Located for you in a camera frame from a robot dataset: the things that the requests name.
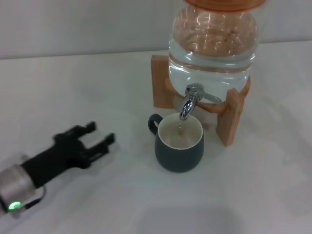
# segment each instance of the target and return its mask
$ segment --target mug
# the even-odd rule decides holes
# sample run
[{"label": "mug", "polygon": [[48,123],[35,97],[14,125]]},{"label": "mug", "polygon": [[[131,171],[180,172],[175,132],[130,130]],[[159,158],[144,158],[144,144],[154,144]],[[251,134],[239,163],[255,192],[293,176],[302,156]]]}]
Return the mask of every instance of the mug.
[{"label": "mug", "polygon": [[204,135],[197,118],[189,116],[187,120],[180,120],[179,113],[165,118],[153,114],[148,127],[156,136],[156,158],[165,169],[181,173],[193,169],[200,162],[204,154]]}]

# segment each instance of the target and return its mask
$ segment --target white table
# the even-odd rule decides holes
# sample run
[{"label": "white table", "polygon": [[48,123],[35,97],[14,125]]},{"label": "white table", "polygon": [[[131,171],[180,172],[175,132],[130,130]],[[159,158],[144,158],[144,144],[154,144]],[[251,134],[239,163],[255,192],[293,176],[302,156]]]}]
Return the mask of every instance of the white table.
[{"label": "white table", "polygon": [[90,120],[118,145],[89,170],[47,184],[42,204],[1,234],[311,234],[312,41],[260,45],[234,145],[205,128],[201,163],[184,174],[157,163],[150,57],[160,52],[0,61],[0,167]]}]

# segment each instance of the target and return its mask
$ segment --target silver cylinder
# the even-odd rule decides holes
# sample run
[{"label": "silver cylinder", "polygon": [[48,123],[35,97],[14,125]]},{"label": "silver cylinder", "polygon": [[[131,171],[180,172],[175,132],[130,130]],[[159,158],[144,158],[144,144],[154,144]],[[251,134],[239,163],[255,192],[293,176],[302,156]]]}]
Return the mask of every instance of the silver cylinder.
[{"label": "silver cylinder", "polygon": [[[19,165],[14,165],[0,172],[0,198],[6,208],[12,202],[25,202],[36,193],[36,188],[26,173]],[[6,210],[0,206],[0,217]]]}]

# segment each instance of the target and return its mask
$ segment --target wooden stand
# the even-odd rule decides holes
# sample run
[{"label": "wooden stand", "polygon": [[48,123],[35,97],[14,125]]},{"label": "wooden stand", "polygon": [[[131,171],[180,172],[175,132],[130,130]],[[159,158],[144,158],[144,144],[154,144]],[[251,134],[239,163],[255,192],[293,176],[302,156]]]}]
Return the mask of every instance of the wooden stand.
[{"label": "wooden stand", "polygon": [[[151,59],[154,106],[172,109],[174,97],[180,95],[169,81],[168,56],[153,55]],[[197,106],[210,113],[218,114],[216,132],[225,146],[233,144],[240,115],[244,106],[244,99],[250,88],[250,77],[245,87],[239,93],[235,88],[227,93],[226,100],[221,105],[198,103]]]}]

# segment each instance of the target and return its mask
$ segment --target green led light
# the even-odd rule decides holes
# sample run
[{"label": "green led light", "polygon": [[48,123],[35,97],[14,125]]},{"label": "green led light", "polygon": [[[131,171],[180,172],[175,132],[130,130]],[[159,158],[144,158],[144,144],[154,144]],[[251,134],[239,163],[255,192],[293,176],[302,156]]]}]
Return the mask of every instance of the green led light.
[{"label": "green led light", "polygon": [[9,210],[15,210],[16,208],[20,207],[21,203],[19,201],[15,201],[15,202],[12,202],[10,205],[9,205]]}]

